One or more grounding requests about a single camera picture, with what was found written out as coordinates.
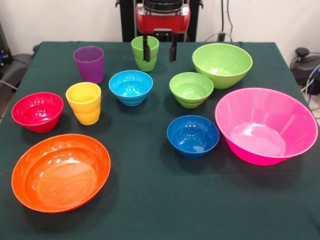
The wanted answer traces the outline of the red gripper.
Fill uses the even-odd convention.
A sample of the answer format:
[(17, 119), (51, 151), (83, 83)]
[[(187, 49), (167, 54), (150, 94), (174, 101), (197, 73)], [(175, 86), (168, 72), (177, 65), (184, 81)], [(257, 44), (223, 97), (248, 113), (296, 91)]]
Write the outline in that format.
[[(172, 12), (154, 12), (143, 4), (135, 7), (136, 25), (138, 31), (143, 34), (143, 60), (150, 61), (150, 47), (148, 36), (156, 33), (171, 33), (172, 35), (185, 34), (191, 20), (191, 10), (188, 4), (183, 4), (180, 9)], [(169, 61), (174, 62), (177, 55), (177, 36), (172, 37), (169, 49)]]

